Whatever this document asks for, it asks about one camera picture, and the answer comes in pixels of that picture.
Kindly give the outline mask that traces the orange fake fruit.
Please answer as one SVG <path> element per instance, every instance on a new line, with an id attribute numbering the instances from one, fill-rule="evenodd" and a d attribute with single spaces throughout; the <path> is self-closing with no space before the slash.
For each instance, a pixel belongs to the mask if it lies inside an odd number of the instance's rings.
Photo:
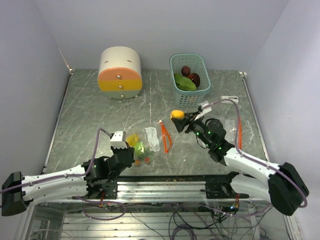
<path id="1" fill-rule="evenodd" d="M 182 110 L 173 110 L 170 113 L 170 119 L 178 119 L 181 120 L 185 117 L 185 113 Z"/>

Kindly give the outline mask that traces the green fake fruit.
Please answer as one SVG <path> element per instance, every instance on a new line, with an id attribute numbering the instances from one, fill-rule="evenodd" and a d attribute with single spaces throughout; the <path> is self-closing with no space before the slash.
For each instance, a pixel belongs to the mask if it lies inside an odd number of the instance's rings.
<path id="1" fill-rule="evenodd" d="M 134 145 L 134 153 L 138 157 L 143 156 L 145 154 L 145 145 L 141 141 L 138 141 Z"/>

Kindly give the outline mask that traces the red fake cherries with leaves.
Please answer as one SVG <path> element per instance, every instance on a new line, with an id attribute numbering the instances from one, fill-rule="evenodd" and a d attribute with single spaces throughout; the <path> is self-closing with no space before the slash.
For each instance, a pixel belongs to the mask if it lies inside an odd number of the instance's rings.
<path id="1" fill-rule="evenodd" d="M 137 150 L 135 152 L 135 165 L 139 166 L 142 162 L 146 164 L 150 163 L 153 153 L 154 152 L 149 148 L 146 148 L 144 150 Z"/>

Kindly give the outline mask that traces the zip bag with fruit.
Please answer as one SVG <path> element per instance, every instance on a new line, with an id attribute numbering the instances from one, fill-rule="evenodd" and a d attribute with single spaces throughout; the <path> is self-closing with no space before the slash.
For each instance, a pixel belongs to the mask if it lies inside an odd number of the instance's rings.
<path id="1" fill-rule="evenodd" d="M 172 148 L 171 135 L 162 120 L 131 128 L 126 132 L 126 138 L 132 134 L 139 136 L 139 142 L 145 145 L 145 149 L 153 151 L 150 163 L 168 154 Z"/>

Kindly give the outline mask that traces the green fake leafy vegetable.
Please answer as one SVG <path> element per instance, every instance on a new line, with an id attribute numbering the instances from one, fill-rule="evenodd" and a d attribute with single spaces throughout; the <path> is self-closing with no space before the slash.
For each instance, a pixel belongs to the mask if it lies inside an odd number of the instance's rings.
<path id="1" fill-rule="evenodd" d="M 178 73 L 174 74 L 175 84 L 178 89 L 182 91 L 196 91 L 196 85 L 189 78 L 182 76 Z"/>

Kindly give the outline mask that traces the light blue plastic basket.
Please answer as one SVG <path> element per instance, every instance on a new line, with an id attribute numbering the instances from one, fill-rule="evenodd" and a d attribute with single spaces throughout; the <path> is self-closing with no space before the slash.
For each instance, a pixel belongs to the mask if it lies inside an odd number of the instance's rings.
<path id="1" fill-rule="evenodd" d="M 205 66 L 205 62 L 199 54 L 196 53 L 177 53 L 170 57 L 170 76 L 175 91 L 175 103 L 179 107 L 197 106 L 203 101 L 206 94 L 212 89 L 212 84 Z M 200 85 L 195 91 L 184 91 L 177 88 L 174 74 L 181 74 L 183 66 L 190 67 L 191 73 L 197 73 L 200 77 Z"/>

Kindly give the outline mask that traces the dark red fake fruit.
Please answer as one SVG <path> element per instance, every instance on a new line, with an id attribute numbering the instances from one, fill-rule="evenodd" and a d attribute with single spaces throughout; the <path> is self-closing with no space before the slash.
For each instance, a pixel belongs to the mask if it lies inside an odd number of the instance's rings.
<path id="1" fill-rule="evenodd" d="M 200 86 L 201 79 L 197 73 L 191 73 L 187 76 L 187 78 L 189 78 L 197 88 Z"/>
<path id="2" fill-rule="evenodd" d="M 181 74 L 182 74 L 182 76 L 184 76 L 184 77 L 188 77 L 190 74 L 191 74 L 191 69 L 190 69 L 190 67 L 189 66 L 183 66 L 182 68 L 181 68 Z"/>

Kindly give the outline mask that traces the zip bag with fake food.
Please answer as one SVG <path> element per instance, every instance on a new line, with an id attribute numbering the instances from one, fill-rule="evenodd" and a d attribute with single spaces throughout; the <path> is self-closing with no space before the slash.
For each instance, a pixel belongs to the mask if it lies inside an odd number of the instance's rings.
<path id="1" fill-rule="evenodd" d="M 236 132 L 237 132 L 236 122 L 231 119 L 226 119 L 224 122 L 224 129 L 226 130 L 225 139 L 229 143 L 234 144 L 235 136 L 236 136 Z M 242 140 L 243 140 L 243 138 L 242 138 L 242 123 L 241 123 L 241 120 L 239 120 L 238 134 L 237 134 L 237 145 L 240 150 L 242 149 L 242 146 L 243 146 Z"/>

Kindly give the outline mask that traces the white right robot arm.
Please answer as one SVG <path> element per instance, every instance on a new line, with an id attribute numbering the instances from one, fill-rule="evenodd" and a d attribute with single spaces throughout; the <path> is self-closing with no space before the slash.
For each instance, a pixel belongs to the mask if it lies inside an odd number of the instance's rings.
<path id="1" fill-rule="evenodd" d="M 225 139 L 227 132 L 218 119 L 205 120 L 199 112 L 181 110 L 172 111 L 170 119 L 178 132 L 194 133 L 216 163 L 244 172 L 221 184 L 224 197 L 235 194 L 257 197 L 286 216 L 293 215 L 305 203 L 309 190 L 292 164 L 272 163 L 246 154 Z"/>

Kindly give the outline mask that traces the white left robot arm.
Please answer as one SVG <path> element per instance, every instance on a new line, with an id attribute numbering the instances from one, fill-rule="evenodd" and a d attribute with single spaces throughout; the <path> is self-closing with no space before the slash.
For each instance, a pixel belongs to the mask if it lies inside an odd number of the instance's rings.
<path id="1" fill-rule="evenodd" d="M 72 197 L 98 198 L 106 184 L 134 163 L 134 148 L 112 148 L 111 157 L 101 156 L 70 169 L 26 176 L 13 172 L 1 186 L 1 215 L 14 216 L 30 204 Z"/>

